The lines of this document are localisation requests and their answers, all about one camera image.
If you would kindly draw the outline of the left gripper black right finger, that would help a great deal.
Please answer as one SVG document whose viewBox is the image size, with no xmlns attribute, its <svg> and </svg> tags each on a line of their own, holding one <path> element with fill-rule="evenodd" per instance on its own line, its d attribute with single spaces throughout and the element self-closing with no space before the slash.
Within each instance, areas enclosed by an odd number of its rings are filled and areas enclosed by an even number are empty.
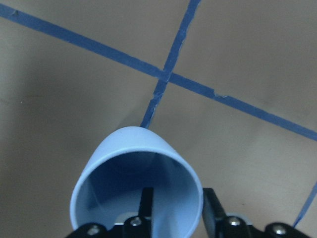
<svg viewBox="0 0 317 238">
<path fill-rule="evenodd" d="M 204 203 L 202 217 L 208 237 L 219 238 L 221 223 L 226 212 L 212 188 L 203 188 Z"/>
</svg>

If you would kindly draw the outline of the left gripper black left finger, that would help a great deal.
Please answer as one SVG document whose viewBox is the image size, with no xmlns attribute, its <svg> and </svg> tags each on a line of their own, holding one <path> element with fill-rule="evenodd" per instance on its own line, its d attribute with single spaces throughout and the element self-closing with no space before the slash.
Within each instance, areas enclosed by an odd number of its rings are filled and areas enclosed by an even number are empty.
<svg viewBox="0 0 317 238">
<path fill-rule="evenodd" d="M 142 190 L 138 217 L 142 221 L 140 228 L 140 238 L 152 237 L 152 207 L 153 207 L 154 189 L 145 187 Z"/>
</svg>

